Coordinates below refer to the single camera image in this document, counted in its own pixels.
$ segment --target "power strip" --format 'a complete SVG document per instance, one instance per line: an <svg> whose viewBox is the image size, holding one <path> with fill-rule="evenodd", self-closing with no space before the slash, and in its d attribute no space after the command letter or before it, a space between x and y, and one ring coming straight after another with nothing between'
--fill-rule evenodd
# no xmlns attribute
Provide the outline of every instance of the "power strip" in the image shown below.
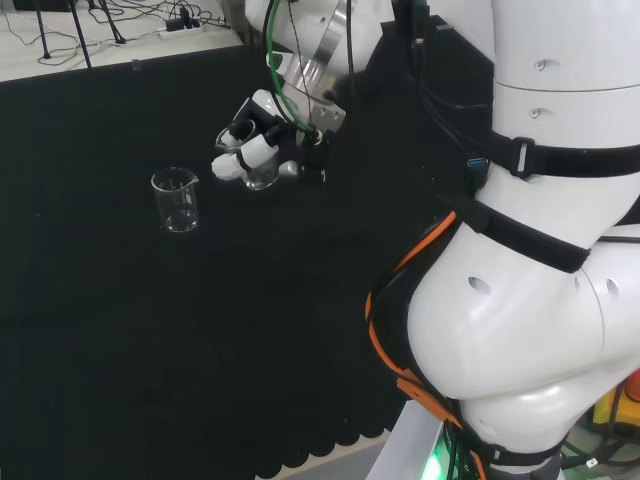
<svg viewBox="0 0 640 480"><path fill-rule="evenodd" d="M174 32L160 32L160 38L168 40L170 38L188 37L189 35L197 35L198 33L204 33L203 27L198 28L185 28L183 30L176 30Z"/></svg>

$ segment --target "glass beaker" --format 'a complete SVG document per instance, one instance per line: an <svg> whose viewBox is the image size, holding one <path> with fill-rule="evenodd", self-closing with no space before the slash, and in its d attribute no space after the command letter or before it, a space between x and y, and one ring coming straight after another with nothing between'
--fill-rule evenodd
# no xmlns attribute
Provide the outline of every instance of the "glass beaker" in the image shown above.
<svg viewBox="0 0 640 480"><path fill-rule="evenodd" d="M167 168L151 177L162 225L169 232L188 232L198 225L196 177L184 168Z"/></svg>

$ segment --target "black tablecloth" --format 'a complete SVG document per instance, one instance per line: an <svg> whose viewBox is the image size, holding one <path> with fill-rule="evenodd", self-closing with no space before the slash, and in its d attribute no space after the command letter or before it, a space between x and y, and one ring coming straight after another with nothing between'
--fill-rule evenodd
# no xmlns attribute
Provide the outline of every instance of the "black tablecloth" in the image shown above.
<svg viewBox="0 0 640 480"><path fill-rule="evenodd" d="M212 180L217 133L268 85L244 48L0 85L3 478L251 479L393 426L364 300L461 165L394 48L322 188ZM167 166L201 180L191 234L159 227Z"/></svg>

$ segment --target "white robot body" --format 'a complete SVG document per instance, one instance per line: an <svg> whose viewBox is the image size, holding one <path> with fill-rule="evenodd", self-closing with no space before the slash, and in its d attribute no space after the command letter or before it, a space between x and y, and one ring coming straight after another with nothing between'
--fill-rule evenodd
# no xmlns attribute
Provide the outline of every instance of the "white robot body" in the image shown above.
<svg viewBox="0 0 640 480"><path fill-rule="evenodd" d="M559 148L640 144L640 4L493 0L493 9L496 133ZM486 442L548 450L640 367L640 245L596 244L618 234L612 226L639 196L640 174L525 181L490 167L480 202L592 253L566 274L462 225L414 292L418 366L461 400Z"/></svg>
<svg viewBox="0 0 640 480"><path fill-rule="evenodd" d="M640 144L640 3L493 0L493 129L562 148Z"/></svg>

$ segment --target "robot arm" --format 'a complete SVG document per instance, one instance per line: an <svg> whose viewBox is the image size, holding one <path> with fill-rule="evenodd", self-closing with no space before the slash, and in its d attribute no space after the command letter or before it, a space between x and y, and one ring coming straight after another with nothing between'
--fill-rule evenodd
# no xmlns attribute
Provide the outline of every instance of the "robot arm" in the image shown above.
<svg viewBox="0 0 640 480"><path fill-rule="evenodd" d="M261 29L266 0L246 5ZM354 0L356 71L381 37L384 5ZM291 4L300 57L281 67L283 93L318 127L308 148L344 119L326 92L348 73L345 8L344 0ZM591 253L581 268L562 271L463 223L413 294L408 336L423 376L459 400L478 438L519 459L485 459L490 479L555 480L563 476L554 448L640 367L640 245L598 243L640 196L640 4L493 0L493 17L493 131L509 158L491 164L476 206L517 223L524 238ZM274 22L274 40L297 51L290 16ZM291 119L268 92L248 104L261 126L251 138L235 128L221 135L233 150L214 161L219 178L273 173L292 139ZM282 131L269 133L277 125Z"/></svg>
<svg viewBox="0 0 640 480"><path fill-rule="evenodd" d="M250 23L262 30L267 7L274 2L248 0L246 15ZM333 134L340 128L345 112L333 102L333 88L337 81L349 73L346 0L329 2L292 2L272 11L273 40L294 54L279 54L282 59L276 71L285 84L283 96L258 91L240 109L234 123L218 136L217 146L225 153L212 163L213 174L221 180L243 178L248 188L262 189L271 185L279 175L279 165L289 163L289 174L301 175L304 180L324 181L323 156L330 147ZM391 4L386 0L353 0L352 53L354 71L364 70L382 37L380 23L391 19ZM299 120L313 129L313 134L296 134L295 128L286 130L286 124L298 124L288 108ZM237 123L252 121L253 134L234 136ZM278 134L265 134L278 127ZM282 142L295 138L299 150L304 149L304 162L291 163L295 149L281 151Z"/></svg>

